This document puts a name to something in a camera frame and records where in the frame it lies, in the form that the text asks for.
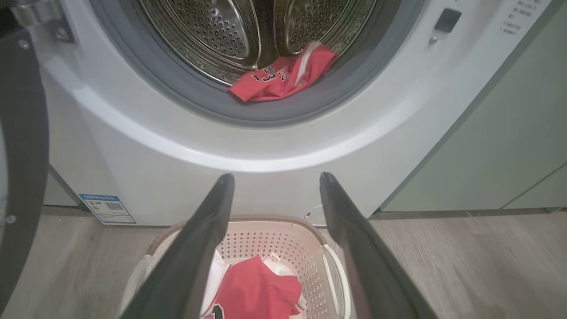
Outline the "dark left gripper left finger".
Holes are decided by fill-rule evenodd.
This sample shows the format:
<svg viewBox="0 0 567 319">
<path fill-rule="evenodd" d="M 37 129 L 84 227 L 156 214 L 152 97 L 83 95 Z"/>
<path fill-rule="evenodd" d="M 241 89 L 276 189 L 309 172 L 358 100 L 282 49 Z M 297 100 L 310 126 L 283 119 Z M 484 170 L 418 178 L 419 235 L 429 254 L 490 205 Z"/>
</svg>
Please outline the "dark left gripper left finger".
<svg viewBox="0 0 567 319">
<path fill-rule="evenodd" d="M 215 249 L 229 223 L 234 176 L 223 174 L 166 250 L 122 319 L 197 319 Z"/>
</svg>

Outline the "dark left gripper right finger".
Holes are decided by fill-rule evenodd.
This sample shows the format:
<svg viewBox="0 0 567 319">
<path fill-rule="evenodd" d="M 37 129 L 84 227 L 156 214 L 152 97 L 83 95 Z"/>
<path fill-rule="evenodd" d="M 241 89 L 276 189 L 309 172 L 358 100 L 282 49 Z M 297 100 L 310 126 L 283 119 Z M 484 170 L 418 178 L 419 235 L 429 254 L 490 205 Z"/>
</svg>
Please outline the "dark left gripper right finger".
<svg viewBox="0 0 567 319">
<path fill-rule="evenodd" d="M 394 254 L 330 172 L 320 176 L 330 236 L 343 250 L 359 319 L 435 319 L 437 315 Z"/>
</svg>

